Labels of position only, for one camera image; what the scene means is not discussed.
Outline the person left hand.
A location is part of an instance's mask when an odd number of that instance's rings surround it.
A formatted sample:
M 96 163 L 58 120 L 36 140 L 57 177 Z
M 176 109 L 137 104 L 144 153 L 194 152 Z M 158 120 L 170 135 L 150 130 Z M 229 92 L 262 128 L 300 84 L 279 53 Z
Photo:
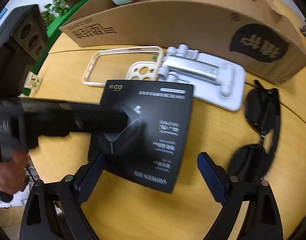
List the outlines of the person left hand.
M 24 188 L 28 151 L 14 150 L 8 162 L 0 163 L 0 191 L 15 194 Z

